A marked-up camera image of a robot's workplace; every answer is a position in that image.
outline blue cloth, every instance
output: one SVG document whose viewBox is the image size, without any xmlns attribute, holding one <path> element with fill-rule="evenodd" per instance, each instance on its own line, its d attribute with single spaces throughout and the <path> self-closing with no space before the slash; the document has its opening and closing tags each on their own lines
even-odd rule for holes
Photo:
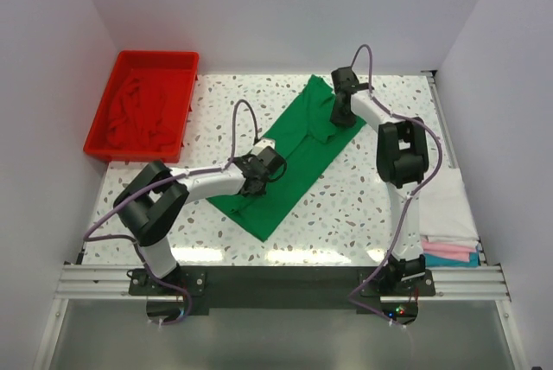
<svg viewBox="0 0 553 370">
<path fill-rule="evenodd" d="M 479 265 L 480 261 L 478 259 L 478 253 L 471 253 L 469 255 L 468 262 L 461 262 L 460 260 L 451 260 L 451 259 L 444 259 L 444 258 L 438 258 L 437 256 L 428 255 L 427 253 L 424 253 L 424 257 L 426 258 L 426 267 L 438 267 L 438 266 L 452 266 L 457 268 L 475 268 Z"/>
</svg>

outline speckled tabletop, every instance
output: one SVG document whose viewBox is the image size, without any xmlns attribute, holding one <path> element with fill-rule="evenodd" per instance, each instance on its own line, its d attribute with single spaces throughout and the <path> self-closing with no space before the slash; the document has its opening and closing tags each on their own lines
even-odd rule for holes
<svg viewBox="0 0 553 370">
<path fill-rule="evenodd" d="M 332 85 L 329 76 L 323 76 Z M 199 76 L 178 167 L 224 162 L 230 153 L 234 102 L 248 99 L 265 132 L 302 91 L 308 74 Z M 442 137 L 424 76 L 375 76 L 375 94 L 394 112 L 420 116 Z M 251 118 L 238 113 L 238 155 L 251 147 Z M 365 126 L 265 242 L 260 242 L 207 201 L 186 205 L 169 233 L 176 259 L 189 265 L 376 265 L 391 239 L 389 199 L 375 165 L 377 134 Z M 449 164 L 445 155 L 445 164 Z M 430 167 L 436 162 L 429 142 Z M 110 163 L 94 219 L 142 169 L 141 163 Z M 127 233 L 117 217 L 97 234 Z M 83 264 L 137 265 L 126 241 L 86 245 Z"/>
</svg>

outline teal cloth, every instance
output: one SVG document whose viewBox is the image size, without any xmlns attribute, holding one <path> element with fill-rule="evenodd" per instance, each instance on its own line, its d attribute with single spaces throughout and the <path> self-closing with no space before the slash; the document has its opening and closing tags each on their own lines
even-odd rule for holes
<svg viewBox="0 0 553 370">
<path fill-rule="evenodd" d="M 460 260 L 451 260 L 445 258 L 439 258 L 434 255 L 428 255 L 424 253 L 426 258 L 426 267 L 439 267 L 439 266 L 453 266 L 453 267 L 464 267 L 464 268 L 476 268 L 480 261 L 478 259 L 478 253 L 470 253 L 468 262 L 461 262 Z"/>
<path fill-rule="evenodd" d="M 288 168 L 263 196 L 223 195 L 209 201 L 256 238 L 265 241 L 303 197 L 319 175 L 365 124 L 351 128 L 330 122 L 335 96 L 327 83 L 311 76 L 308 84 L 270 127 L 264 137 L 276 141 L 276 151 Z"/>
</svg>

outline white wall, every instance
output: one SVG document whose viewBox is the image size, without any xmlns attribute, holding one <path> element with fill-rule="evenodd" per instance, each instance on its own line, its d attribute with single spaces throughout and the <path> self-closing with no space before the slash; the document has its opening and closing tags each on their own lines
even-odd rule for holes
<svg viewBox="0 0 553 370">
<path fill-rule="evenodd" d="M 31 368 L 102 166 L 82 146 L 116 50 L 91 0 L 0 0 L 0 368 Z"/>
<path fill-rule="evenodd" d="M 210 72 L 437 69 L 477 0 L 94 0 L 119 48 L 192 49 Z"/>
<path fill-rule="evenodd" d="M 553 0 L 479 0 L 437 74 L 486 252 L 505 268 L 532 364 L 550 319 Z"/>
</svg>

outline red cloth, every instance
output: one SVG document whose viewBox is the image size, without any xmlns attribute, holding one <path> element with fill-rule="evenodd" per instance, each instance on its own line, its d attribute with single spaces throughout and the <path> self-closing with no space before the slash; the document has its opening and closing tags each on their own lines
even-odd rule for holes
<svg viewBox="0 0 553 370">
<path fill-rule="evenodd" d="M 129 76 L 111 101 L 107 142 L 125 150 L 161 150 L 175 142 L 175 133 L 162 124 L 166 94 L 147 80 Z"/>
</svg>

